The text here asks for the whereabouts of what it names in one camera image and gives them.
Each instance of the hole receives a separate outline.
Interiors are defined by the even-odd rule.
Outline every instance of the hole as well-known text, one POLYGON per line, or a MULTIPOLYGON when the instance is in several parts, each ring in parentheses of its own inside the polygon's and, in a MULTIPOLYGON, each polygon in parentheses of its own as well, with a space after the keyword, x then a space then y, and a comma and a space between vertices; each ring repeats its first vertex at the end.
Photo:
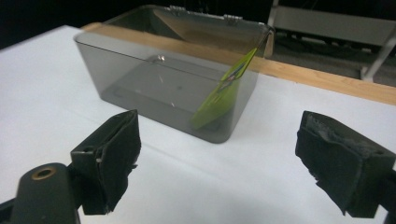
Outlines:
POLYGON ((46 179, 56 173, 56 169, 52 166, 44 167, 42 169, 37 170, 32 174, 33 180, 42 180, 46 179))

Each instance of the plastic container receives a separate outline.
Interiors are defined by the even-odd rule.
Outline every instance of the plastic container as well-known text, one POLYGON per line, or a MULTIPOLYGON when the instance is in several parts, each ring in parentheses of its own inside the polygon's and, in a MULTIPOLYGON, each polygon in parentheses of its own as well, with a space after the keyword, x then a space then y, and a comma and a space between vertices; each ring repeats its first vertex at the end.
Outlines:
POLYGON ((256 85, 250 60, 271 51, 272 33, 234 16, 145 6, 75 40, 103 100, 222 143, 256 85))

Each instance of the gray translucent box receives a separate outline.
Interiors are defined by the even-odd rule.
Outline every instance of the gray translucent box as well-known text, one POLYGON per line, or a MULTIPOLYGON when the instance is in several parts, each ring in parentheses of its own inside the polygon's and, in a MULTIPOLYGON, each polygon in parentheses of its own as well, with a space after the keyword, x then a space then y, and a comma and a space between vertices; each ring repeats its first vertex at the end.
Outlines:
POLYGON ((144 6, 75 40, 103 100, 222 143, 255 88, 254 58, 272 53, 272 37, 260 22, 144 6))

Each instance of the white table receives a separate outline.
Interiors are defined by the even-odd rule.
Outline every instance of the white table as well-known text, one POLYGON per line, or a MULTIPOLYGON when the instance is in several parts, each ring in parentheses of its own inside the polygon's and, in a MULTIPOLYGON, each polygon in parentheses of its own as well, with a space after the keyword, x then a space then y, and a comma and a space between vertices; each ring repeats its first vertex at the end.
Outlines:
MULTIPOLYGON (((38 165, 69 152, 124 109, 102 101, 73 36, 60 27, 0 51, 0 202, 38 165)), ((139 116, 138 168, 115 212, 87 223, 382 223, 345 217, 294 155, 304 110, 396 152, 396 106, 259 76, 233 135, 207 143, 139 116)))

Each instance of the wooden edge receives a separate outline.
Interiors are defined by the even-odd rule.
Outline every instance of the wooden edge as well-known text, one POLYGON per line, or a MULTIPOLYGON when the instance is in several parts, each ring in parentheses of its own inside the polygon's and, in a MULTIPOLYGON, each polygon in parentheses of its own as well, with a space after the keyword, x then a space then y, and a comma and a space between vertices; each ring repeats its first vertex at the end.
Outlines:
MULTIPOLYGON (((122 29, 120 27, 102 25, 100 22, 88 24, 83 26, 81 29, 84 31, 95 30, 94 32, 97 34, 108 35, 145 45, 149 44, 155 48, 170 49, 191 56, 205 57, 208 60, 217 61, 219 63, 230 64, 230 62, 236 62, 237 59, 241 57, 239 54, 222 49, 209 49, 207 47, 171 38, 150 35, 148 33, 142 34, 136 31, 122 29)), ((336 91, 388 105, 396 105, 396 88, 391 86, 366 82, 350 77, 337 76, 335 74, 257 57, 255 57, 251 62, 250 68, 263 75, 279 77, 289 81, 322 88, 324 90, 336 91)))

